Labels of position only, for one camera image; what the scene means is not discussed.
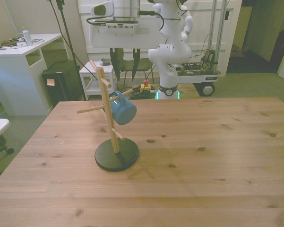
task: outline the metal pole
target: metal pole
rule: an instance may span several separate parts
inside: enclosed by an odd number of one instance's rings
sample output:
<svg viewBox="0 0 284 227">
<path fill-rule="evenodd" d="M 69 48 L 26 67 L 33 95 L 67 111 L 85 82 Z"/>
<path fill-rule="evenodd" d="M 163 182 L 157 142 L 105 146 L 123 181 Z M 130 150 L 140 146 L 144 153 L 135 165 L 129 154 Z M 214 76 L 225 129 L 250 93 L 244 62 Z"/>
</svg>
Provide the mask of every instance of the metal pole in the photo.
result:
<svg viewBox="0 0 284 227">
<path fill-rule="evenodd" d="M 213 0 L 212 5 L 212 13 L 211 13 L 211 24 L 210 24 L 210 32 L 209 32 L 209 40 L 208 40 L 208 49 L 212 47 L 212 37 L 213 37 L 213 28 L 214 28 L 214 21 L 215 21 L 215 12 L 216 12 L 216 4 L 217 0 Z"/>
<path fill-rule="evenodd" d="M 74 59 L 74 64 L 75 64 L 75 67 L 76 67 L 77 77 L 78 77 L 78 80 L 81 81 L 80 72 L 79 72 L 79 66 L 77 65 L 74 49 L 72 48 L 70 36 L 69 36 L 67 25 L 66 25 L 66 20 L 65 20 L 64 14 L 63 14 L 63 7 L 62 7 L 62 5 L 64 5 L 64 0 L 56 0 L 56 1 L 57 1 L 58 9 L 61 12 L 61 16 L 62 16 L 62 20 L 63 20 L 63 23 L 64 23 L 66 35 L 67 35 L 67 38 L 68 38 L 69 48 L 70 48 L 70 51 L 71 51 L 71 54 L 72 54 L 72 58 Z M 84 92 L 84 88 L 83 88 L 82 82 L 80 82 L 80 90 L 81 90 L 81 93 L 82 93 L 84 101 L 86 101 L 85 92 Z"/>
<path fill-rule="evenodd" d="M 218 61 L 219 57 L 219 51 L 221 49 L 221 43 L 222 43 L 222 35 L 223 35 L 223 29 L 224 29 L 224 21 L 226 16 L 226 9 L 227 9 L 227 0 L 223 0 L 222 10 L 221 10 L 221 18 L 219 21 L 219 28 L 218 28 L 218 36 L 216 41 L 216 50 L 215 50 L 215 57 L 214 57 L 214 63 Z M 213 66 L 213 73 L 216 73 L 217 69 L 217 63 Z"/>
</svg>

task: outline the white cabinet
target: white cabinet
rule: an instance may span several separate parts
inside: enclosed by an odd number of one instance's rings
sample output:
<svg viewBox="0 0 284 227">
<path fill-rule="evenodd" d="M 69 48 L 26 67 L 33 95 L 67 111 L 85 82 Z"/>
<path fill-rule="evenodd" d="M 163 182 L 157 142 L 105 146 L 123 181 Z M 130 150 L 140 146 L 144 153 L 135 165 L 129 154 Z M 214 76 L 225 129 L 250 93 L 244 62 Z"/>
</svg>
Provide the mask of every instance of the white cabinet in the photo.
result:
<svg viewBox="0 0 284 227">
<path fill-rule="evenodd" d="M 112 87 L 108 88 L 108 94 L 111 94 L 112 92 L 115 92 L 118 86 L 118 80 L 115 76 L 115 74 L 113 73 L 113 67 L 112 65 L 100 65 L 100 62 L 95 61 L 95 65 L 97 67 L 103 67 L 104 69 L 104 73 L 105 73 L 105 78 L 106 80 L 111 83 Z M 88 68 L 96 77 L 96 71 L 94 70 L 94 68 L 92 67 L 92 65 L 90 64 L 90 62 L 88 62 L 85 65 L 86 68 Z M 80 77 L 81 77 L 81 81 L 83 84 L 83 89 L 84 89 L 84 93 L 85 93 L 85 97 L 86 100 L 88 100 L 87 96 L 90 95 L 100 95 L 101 94 L 101 90 L 99 87 L 99 82 L 93 77 L 93 75 L 90 74 L 90 72 L 83 67 L 80 70 Z"/>
<path fill-rule="evenodd" d="M 47 115 L 51 101 L 42 80 L 42 72 L 51 61 L 61 61 L 54 51 L 65 50 L 61 34 L 31 35 L 44 40 L 33 46 L 0 50 L 0 101 L 10 116 Z"/>
</svg>

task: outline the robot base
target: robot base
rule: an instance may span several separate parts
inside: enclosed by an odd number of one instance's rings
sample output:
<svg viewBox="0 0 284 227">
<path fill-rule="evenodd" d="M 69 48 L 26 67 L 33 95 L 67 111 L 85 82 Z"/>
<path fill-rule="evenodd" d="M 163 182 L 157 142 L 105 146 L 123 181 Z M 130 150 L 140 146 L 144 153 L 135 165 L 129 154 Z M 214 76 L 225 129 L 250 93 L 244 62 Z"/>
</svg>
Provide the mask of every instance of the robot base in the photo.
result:
<svg viewBox="0 0 284 227">
<path fill-rule="evenodd" d="M 163 91 L 159 90 L 156 93 L 155 99 L 180 99 L 180 92 L 176 90 L 172 96 L 167 96 Z"/>
</svg>

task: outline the electronics on desk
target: electronics on desk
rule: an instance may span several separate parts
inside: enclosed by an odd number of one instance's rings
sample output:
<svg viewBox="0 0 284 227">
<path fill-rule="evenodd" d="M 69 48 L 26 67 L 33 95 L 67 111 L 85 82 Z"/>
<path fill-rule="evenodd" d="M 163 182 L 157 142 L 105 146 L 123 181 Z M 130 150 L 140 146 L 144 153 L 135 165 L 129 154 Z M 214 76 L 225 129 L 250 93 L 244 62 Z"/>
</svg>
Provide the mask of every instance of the electronics on desk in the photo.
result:
<svg viewBox="0 0 284 227">
<path fill-rule="evenodd" d="M 100 58 L 99 62 L 100 62 L 100 65 L 111 65 L 112 64 L 112 62 L 108 58 Z"/>
</svg>

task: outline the wheel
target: wheel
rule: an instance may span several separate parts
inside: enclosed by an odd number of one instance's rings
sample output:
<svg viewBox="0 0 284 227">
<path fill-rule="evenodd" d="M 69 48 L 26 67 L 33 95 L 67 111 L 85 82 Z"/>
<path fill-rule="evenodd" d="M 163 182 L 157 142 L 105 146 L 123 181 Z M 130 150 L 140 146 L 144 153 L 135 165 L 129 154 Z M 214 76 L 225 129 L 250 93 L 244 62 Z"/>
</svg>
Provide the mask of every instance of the wheel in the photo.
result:
<svg viewBox="0 0 284 227">
<path fill-rule="evenodd" d="M 198 86 L 198 93 L 200 96 L 211 96 L 215 91 L 215 87 L 212 82 L 209 83 L 201 83 Z"/>
<path fill-rule="evenodd" d="M 14 153 L 14 151 L 15 150 L 13 148 L 11 148 L 11 147 L 6 148 L 6 153 L 8 153 L 9 155 Z"/>
</svg>

